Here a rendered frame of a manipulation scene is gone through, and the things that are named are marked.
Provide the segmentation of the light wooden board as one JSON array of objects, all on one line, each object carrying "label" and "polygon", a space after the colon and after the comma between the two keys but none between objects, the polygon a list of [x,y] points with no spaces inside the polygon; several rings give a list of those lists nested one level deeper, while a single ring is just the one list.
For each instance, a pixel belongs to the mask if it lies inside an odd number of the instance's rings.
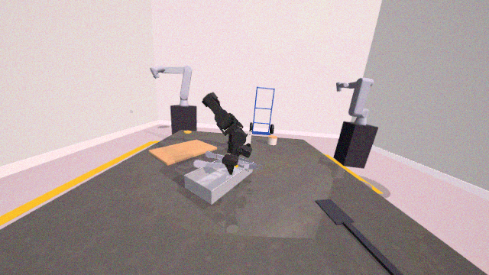
[{"label": "light wooden board", "polygon": [[180,144],[157,148],[154,150],[149,150],[149,153],[152,156],[156,157],[158,160],[163,161],[166,165],[171,165],[183,160],[187,160],[191,157],[204,154],[206,151],[212,151],[216,149],[217,147],[214,147],[210,144],[198,140],[193,140]]}]

